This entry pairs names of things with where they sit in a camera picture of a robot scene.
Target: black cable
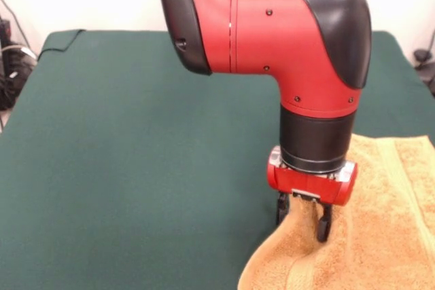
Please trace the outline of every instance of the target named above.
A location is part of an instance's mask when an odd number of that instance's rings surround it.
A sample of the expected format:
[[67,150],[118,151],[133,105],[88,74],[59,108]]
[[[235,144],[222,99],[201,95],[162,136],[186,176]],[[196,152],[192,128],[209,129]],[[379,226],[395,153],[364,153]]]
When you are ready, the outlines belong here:
[[28,62],[28,54],[18,49],[11,49],[3,53],[9,59],[9,69],[4,72],[1,68],[3,62],[0,59],[0,111],[11,109],[20,95],[24,85],[32,73],[35,65]]
[[428,61],[428,60],[429,60],[430,50],[431,50],[432,47],[434,46],[434,41],[435,41],[435,30],[434,30],[434,32],[432,33],[432,38],[431,38],[431,40],[430,40],[430,44],[429,44],[429,47],[428,47],[428,52],[426,53],[426,58],[425,58],[424,61]]
[[29,43],[29,41],[27,40],[26,35],[25,35],[24,32],[22,31],[22,28],[21,28],[21,26],[20,26],[20,23],[19,23],[17,17],[15,16],[15,13],[10,9],[10,7],[7,5],[7,3],[5,2],[5,0],[0,0],[0,1],[4,4],[4,6],[6,7],[6,9],[9,11],[9,13],[11,13],[12,17],[14,17],[14,20],[15,20],[16,26],[18,26],[18,29],[20,30],[21,35],[22,35],[24,41],[26,42],[27,47],[28,47],[29,49],[31,49],[31,48],[30,48],[30,43]]

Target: green tablecloth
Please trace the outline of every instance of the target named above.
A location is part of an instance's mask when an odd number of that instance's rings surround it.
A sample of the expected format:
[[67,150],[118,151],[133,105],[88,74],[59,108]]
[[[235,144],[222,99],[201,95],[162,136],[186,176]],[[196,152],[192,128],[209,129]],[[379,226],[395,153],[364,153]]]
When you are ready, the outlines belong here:
[[[44,49],[0,137],[0,289],[235,289],[274,229],[275,81],[189,73],[159,32]],[[435,101],[387,33],[354,132],[435,141]]]

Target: orange towel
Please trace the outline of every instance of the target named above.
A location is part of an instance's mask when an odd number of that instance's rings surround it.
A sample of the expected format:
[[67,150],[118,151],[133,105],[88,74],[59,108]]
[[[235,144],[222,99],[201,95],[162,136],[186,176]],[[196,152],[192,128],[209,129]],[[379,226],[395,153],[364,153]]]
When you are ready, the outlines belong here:
[[360,172],[329,239],[321,207],[291,198],[290,214],[248,261],[239,290],[435,289],[435,149],[427,137],[353,135]]

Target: table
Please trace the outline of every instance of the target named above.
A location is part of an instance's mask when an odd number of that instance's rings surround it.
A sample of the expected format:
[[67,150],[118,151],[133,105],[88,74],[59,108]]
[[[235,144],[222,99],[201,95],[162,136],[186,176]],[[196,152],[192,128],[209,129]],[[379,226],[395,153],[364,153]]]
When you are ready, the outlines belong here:
[[[274,230],[278,129],[271,77],[187,72],[167,33],[51,34],[0,137],[0,288],[235,289]],[[354,132],[435,142],[386,32]]]

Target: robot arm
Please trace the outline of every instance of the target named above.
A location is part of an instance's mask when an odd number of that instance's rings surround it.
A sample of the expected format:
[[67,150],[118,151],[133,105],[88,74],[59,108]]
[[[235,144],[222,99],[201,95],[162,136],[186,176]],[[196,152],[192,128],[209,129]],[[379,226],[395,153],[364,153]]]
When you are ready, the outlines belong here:
[[[185,68],[276,79],[286,167],[302,177],[345,168],[370,62],[366,0],[161,1]],[[339,204],[349,199],[351,187],[346,192]]]

